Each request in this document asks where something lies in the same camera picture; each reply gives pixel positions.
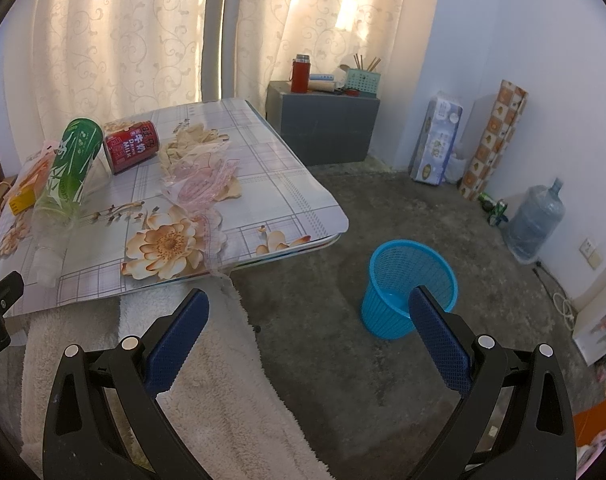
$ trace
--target red can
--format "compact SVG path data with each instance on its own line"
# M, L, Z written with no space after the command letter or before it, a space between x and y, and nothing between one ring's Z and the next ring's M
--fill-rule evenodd
M154 155L159 147L158 134L154 124L144 121L106 135L103 145L112 173L117 174Z

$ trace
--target gray box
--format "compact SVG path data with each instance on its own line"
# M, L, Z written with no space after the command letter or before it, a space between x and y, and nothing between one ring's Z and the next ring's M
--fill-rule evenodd
M368 154L379 103L376 97L296 94L287 81L271 81L265 118L306 166L359 162Z

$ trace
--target electrical outlet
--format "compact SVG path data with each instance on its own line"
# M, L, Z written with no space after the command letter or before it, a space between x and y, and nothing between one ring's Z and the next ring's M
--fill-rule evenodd
M593 243L592 240L590 240L590 238L586 238L586 241L583 242L579 247L579 251L581 251L581 254L583 254L586 260L590 259L590 256L592 256L592 253L595 249L596 245Z
M587 259L587 262L590 264L590 267L592 267L594 270L596 270L597 267L601 265L602 261L603 258L599 254L599 251L592 251L592 254L590 254L590 257Z

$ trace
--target wrapping paper roll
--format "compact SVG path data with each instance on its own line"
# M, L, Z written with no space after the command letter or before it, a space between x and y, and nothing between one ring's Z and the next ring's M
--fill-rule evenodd
M459 186L459 191L468 200L476 200L485 190L512 140L527 102L528 92L509 81L501 82L488 126Z

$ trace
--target water jug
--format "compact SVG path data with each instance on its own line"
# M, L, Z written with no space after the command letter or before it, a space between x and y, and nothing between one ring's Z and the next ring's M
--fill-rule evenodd
M520 264L536 260L541 246L563 219L566 208L558 197L561 186L563 182L556 179L549 189L530 187L516 215L503 230L504 241Z

